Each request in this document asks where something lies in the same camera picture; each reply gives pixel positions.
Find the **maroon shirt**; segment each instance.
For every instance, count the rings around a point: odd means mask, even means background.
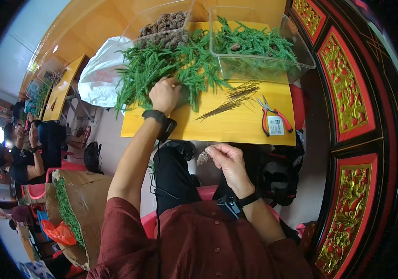
[[[215,201],[168,209],[160,223],[161,278],[313,277],[291,239],[266,246],[247,220],[232,219]],[[87,278],[153,279],[157,264],[157,240],[146,236],[135,207],[108,200],[98,264]]]

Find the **red and black pliers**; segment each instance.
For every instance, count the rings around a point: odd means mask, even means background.
[[[267,137],[269,137],[269,129],[267,129],[267,126],[266,126],[267,111],[271,111],[274,114],[280,116],[281,119],[283,120],[284,125],[286,126],[287,131],[290,133],[293,131],[292,126],[289,123],[289,121],[287,121],[286,117],[283,114],[281,114],[278,110],[276,110],[276,109],[272,110],[269,107],[269,105],[267,104],[266,98],[264,98],[264,95],[263,95],[264,103],[262,103],[258,98],[256,98],[256,99],[258,100],[259,104],[263,107],[263,132],[266,134]]]

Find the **white wall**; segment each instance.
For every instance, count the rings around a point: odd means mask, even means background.
[[[9,220],[0,218],[0,237],[8,254],[17,264],[19,262],[30,262],[30,258],[22,244],[21,237],[17,231],[10,228]]]
[[[16,102],[33,52],[70,0],[29,0],[0,42],[0,92]]]

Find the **tiled floor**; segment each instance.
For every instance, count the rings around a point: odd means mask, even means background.
[[[73,129],[79,126],[92,126],[89,142],[97,141],[101,144],[101,170],[104,171],[105,175],[113,176],[117,169],[118,161],[126,146],[131,141],[131,138],[120,137],[124,118],[121,113],[119,113],[117,119],[115,119],[116,112],[113,109],[107,111],[103,108],[96,108],[96,110],[95,123],[90,123],[88,120],[84,122],[73,120],[71,126]],[[69,112],[68,119],[71,119],[71,117],[73,117],[73,115]],[[293,229],[295,229],[299,223],[317,220],[320,213],[321,201],[325,189],[326,165],[328,160],[325,154],[328,153],[327,150],[330,143],[329,139],[328,142],[325,142],[318,136],[322,133],[318,124],[318,117],[319,115],[307,116],[307,139],[305,139],[306,154],[300,172],[297,198],[290,206],[275,207],[280,217]],[[194,144],[196,145],[197,158],[197,155],[201,153],[207,145],[214,144],[214,142],[194,142]],[[82,150],[75,150],[70,147],[69,151],[75,152],[75,157],[83,157]],[[213,163],[206,163],[200,167],[196,167],[196,158],[188,162],[190,173],[196,174],[204,186],[218,184],[220,170],[218,170]],[[81,159],[69,158],[69,160],[74,163],[82,163]],[[150,179],[149,172],[147,172],[142,186],[140,213],[144,216],[155,209],[155,196],[150,193]]]

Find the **gold carving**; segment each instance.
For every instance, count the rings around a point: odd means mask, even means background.
[[[332,225],[316,260],[326,276],[333,277],[357,235],[370,188],[372,164],[342,166],[338,201]]]
[[[339,134],[367,124],[368,118],[356,74],[334,33],[330,33],[319,55],[324,62],[334,94]]]
[[[306,0],[294,0],[292,8],[301,17],[304,26],[306,26],[309,34],[313,37],[320,24],[321,16],[317,14]]]

